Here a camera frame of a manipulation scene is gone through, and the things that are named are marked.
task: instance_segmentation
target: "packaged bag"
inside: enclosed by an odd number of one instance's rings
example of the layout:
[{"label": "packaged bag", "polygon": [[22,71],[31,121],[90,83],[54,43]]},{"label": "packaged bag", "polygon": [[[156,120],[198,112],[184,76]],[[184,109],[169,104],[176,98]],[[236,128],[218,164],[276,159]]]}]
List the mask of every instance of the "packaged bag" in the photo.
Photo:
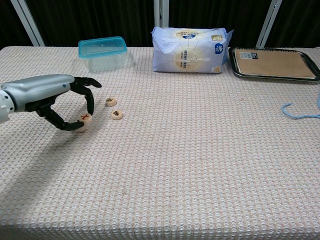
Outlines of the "packaged bag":
[{"label": "packaged bag", "polygon": [[233,30],[161,28],[152,31],[154,72],[220,73]]}]

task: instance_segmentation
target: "textured tablecloth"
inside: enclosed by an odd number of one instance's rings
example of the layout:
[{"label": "textured tablecloth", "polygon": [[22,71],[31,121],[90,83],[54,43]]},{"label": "textured tablecloth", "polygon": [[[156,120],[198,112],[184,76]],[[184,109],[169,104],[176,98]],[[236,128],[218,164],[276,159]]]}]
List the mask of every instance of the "textured tablecloth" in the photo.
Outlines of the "textured tablecloth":
[{"label": "textured tablecloth", "polygon": [[[320,48],[296,49],[320,66]],[[320,239],[320,119],[281,111],[319,113],[318,84],[243,80],[229,62],[218,75],[152,72],[152,48],[128,51],[102,73],[75,47],[0,51],[0,83],[102,84],[84,133],[35,112],[0,125],[0,239]],[[74,122],[86,101],[70,91],[53,108]]]}]

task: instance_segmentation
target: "blue yarn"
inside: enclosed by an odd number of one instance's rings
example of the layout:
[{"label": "blue yarn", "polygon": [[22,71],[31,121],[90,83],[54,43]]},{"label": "blue yarn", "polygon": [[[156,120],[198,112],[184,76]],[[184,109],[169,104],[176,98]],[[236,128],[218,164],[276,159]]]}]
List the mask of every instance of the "blue yarn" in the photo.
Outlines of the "blue yarn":
[{"label": "blue yarn", "polygon": [[[283,112],[284,115],[286,115],[287,117],[290,117],[292,119],[304,119],[304,118],[317,118],[317,119],[320,119],[320,114],[306,114],[306,115],[298,115],[298,116],[295,116],[295,115],[292,115],[291,113],[289,113],[285,107],[288,107],[292,104],[292,102],[288,102],[288,103],[285,103],[282,107],[281,107],[281,110]],[[317,102],[317,105],[318,105],[318,108],[320,109],[320,93],[319,93],[319,96],[318,96],[318,102]]]}]

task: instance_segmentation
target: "clear plastic box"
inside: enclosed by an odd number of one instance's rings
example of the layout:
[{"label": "clear plastic box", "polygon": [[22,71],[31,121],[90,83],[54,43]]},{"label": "clear plastic box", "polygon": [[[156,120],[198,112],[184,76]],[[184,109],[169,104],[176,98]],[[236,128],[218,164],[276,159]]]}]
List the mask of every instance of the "clear plastic box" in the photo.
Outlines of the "clear plastic box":
[{"label": "clear plastic box", "polygon": [[78,43],[78,56],[89,72],[122,68],[128,51],[120,36],[82,40]]}]

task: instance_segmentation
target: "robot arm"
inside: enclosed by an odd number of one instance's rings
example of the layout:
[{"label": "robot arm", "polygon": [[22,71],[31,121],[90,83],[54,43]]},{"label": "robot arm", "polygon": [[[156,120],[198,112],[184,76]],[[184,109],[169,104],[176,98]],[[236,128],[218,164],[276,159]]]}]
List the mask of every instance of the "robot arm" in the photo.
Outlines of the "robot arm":
[{"label": "robot arm", "polygon": [[51,105],[59,95],[71,90],[84,95],[87,111],[92,115],[95,108],[94,97],[91,90],[85,87],[90,85],[101,88],[101,84],[93,78],[64,74],[35,76],[3,83],[0,89],[0,123],[9,120],[8,115],[13,112],[36,111],[58,129],[73,131],[81,128],[83,122],[65,122],[51,109]]}]

